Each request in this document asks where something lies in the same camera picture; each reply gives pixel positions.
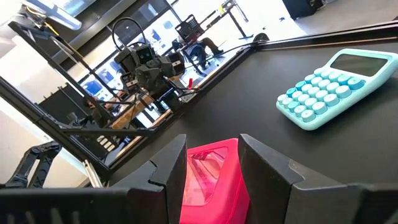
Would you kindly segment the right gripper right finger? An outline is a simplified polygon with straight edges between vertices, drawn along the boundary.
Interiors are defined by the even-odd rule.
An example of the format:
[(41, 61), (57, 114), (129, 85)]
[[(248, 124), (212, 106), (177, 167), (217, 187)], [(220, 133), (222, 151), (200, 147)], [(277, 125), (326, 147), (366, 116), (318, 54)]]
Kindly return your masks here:
[(342, 184), (248, 134), (239, 162), (258, 223), (353, 223), (364, 187)]

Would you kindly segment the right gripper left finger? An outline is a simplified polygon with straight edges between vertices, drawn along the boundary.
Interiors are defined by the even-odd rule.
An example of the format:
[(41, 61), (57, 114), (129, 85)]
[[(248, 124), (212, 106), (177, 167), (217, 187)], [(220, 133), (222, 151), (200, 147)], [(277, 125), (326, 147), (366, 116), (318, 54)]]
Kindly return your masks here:
[(127, 188), (118, 223), (178, 223), (187, 175), (187, 138), (179, 134), (137, 170), (115, 183)]

